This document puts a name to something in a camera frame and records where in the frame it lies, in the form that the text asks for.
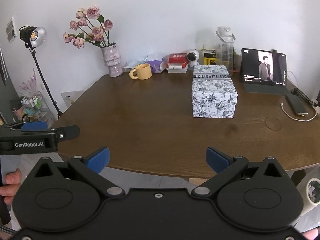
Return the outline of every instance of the floral box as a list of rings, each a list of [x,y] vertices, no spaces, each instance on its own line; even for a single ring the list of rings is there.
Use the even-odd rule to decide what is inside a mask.
[[[238,93],[225,66],[200,65],[193,69],[194,117],[233,118]]]

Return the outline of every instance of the roll of tape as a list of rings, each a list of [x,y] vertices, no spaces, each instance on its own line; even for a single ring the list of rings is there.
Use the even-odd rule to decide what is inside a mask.
[[[320,180],[312,178],[305,187],[298,188],[303,199],[303,210],[301,216],[320,204]]]

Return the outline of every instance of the mug handle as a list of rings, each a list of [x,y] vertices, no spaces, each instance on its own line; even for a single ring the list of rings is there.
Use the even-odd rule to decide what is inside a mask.
[[[132,78],[132,79],[137,79],[138,76],[134,76],[133,75],[133,73],[136,72],[136,71],[137,71],[136,69],[131,70],[130,73],[129,73],[129,77]]]

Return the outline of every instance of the white robot figurine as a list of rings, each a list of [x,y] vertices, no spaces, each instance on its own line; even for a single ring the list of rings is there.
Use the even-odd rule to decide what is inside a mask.
[[[200,65],[198,62],[199,52],[196,50],[190,50],[187,52],[187,60],[189,61],[189,66],[194,67]]]

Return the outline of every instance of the light stand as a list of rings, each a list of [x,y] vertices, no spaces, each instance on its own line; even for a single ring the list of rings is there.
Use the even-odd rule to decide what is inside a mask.
[[[23,40],[25,42],[25,46],[26,48],[28,48],[31,52],[31,55],[36,63],[38,72],[40,74],[41,80],[45,86],[45,89],[47,90],[49,97],[53,103],[53,106],[55,107],[55,109],[58,112],[58,118],[62,115],[62,112],[60,111],[60,109],[57,106],[57,101],[55,101],[50,93],[49,87],[47,85],[47,83],[44,80],[44,77],[42,75],[42,72],[40,70],[38,61],[36,59],[36,51],[34,50],[36,47],[39,47],[45,40],[46,38],[46,30],[43,27],[32,27],[32,26],[23,26],[19,29],[20,31],[20,39]]]

